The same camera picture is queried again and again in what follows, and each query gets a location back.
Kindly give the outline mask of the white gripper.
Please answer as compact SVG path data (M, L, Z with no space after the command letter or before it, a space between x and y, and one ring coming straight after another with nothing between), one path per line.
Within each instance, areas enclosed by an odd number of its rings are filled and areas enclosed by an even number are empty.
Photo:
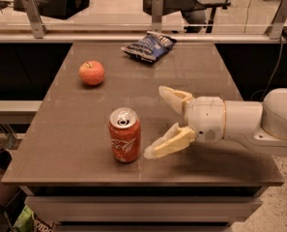
M193 98L191 93L175 90L167 86L158 87L159 95L188 124L180 127L175 123L163 137L160 137L144 150L149 160L159 159L180 152L195 140L200 143L218 142L224 135L225 104L219 97Z

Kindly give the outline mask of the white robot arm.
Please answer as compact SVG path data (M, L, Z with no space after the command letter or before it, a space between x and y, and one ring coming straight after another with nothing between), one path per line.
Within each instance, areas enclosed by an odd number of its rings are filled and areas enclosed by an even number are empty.
M287 89L270 91L262 101L224 101L198 97L166 86L159 95L184 118L144 150L158 159L187 148L190 143L236 141L249 150L287 157Z

